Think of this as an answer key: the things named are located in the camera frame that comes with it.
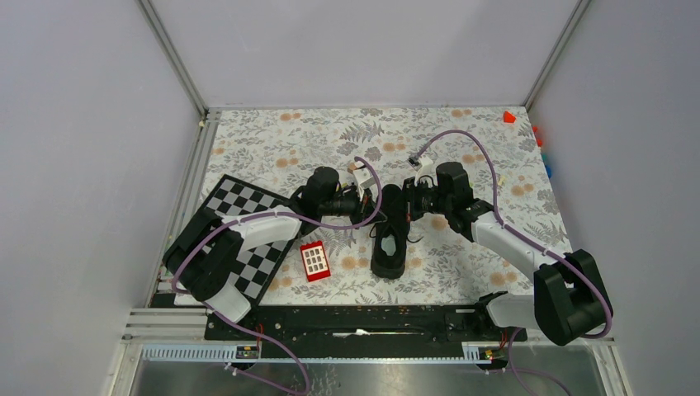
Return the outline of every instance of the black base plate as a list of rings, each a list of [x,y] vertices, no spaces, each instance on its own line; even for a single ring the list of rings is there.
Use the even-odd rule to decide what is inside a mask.
[[[264,333],[284,343],[302,358],[429,358],[463,357],[461,342],[501,340],[500,328],[477,332],[471,305],[401,306],[259,306],[239,323],[246,328],[262,324]],[[362,329],[370,336],[348,335]],[[210,315],[206,340],[252,341]],[[520,332],[517,341],[527,340]],[[262,349],[262,357],[287,358],[276,347]]]

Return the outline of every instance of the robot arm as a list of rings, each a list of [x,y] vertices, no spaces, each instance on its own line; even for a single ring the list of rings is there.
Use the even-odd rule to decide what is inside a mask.
[[[306,184],[299,187],[284,205],[263,212],[219,217],[212,210],[200,208],[165,253],[163,262],[173,274],[176,273],[187,255],[212,230],[232,224],[218,232],[192,258],[182,271],[180,282],[197,301],[237,323],[251,309],[248,299],[235,287],[238,276],[233,269],[239,253],[271,242],[297,239],[316,228],[295,217],[277,214],[291,213],[317,221],[324,215],[346,215],[358,224],[374,211],[369,189],[374,179],[371,175],[368,178],[369,172],[361,167],[355,167],[353,171],[356,185],[338,190],[338,172],[329,167],[316,168]],[[372,222],[382,219],[385,219],[384,215],[378,213]]]
[[[423,158],[409,161],[417,170],[423,168]],[[563,346],[605,322],[603,306],[591,289],[555,258],[539,252],[501,225],[490,203],[474,198],[469,177],[460,163],[442,163],[436,173],[435,186],[415,178],[404,181],[411,220],[420,219],[426,212],[444,215],[453,231],[491,249],[534,284],[533,295],[502,292],[480,299],[480,306],[485,308],[493,325],[538,328],[555,344]],[[532,235],[527,236],[546,246]],[[610,305],[590,254],[584,250],[551,251],[566,257]]]

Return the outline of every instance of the red block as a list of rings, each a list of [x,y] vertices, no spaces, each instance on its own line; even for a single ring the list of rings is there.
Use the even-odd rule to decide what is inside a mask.
[[[324,243],[316,241],[302,245],[300,250],[301,264],[304,266],[306,280],[313,282],[330,276],[328,256],[326,256]]]
[[[504,112],[504,122],[512,124],[513,122],[515,122],[515,120],[516,120],[515,115],[512,115],[507,111]]]

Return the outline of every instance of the floral patterned surface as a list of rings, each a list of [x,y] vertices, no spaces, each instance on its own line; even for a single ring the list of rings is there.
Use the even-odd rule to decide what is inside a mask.
[[[503,122],[504,111],[517,117]],[[435,134],[469,130],[482,142],[499,174],[499,204],[508,222],[550,246],[570,250],[540,150],[522,107],[299,109],[224,111],[206,178],[203,200],[228,173],[289,196],[316,167],[342,171],[356,155],[371,161],[382,184],[401,185],[414,176],[406,162]],[[436,164],[459,161],[475,195],[491,201],[491,176],[484,156],[461,135],[449,135],[427,151]],[[346,219],[325,218],[333,224]],[[453,233],[439,215],[412,223],[406,271],[398,280],[373,276],[370,227],[318,229],[295,242],[263,297],[263,304],[459,304],[497,290],[532,292],[527,278],[485,247]],[[309,283],[298,248],[324,242],[331,276]]]

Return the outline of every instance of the checkerboard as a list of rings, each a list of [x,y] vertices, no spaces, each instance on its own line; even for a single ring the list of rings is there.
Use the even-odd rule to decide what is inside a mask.
[[[248,215],[280,205],[282,196],[254,186],[235,177],[224,175],[216,184],[203,206],[217,215]],[[292,241],[277,241],[240,252],[232,270],[236,288],[255,306],[260,303],[267,287],[277,273]],[[175,305],[197,305],[190,295],[177,295]]]

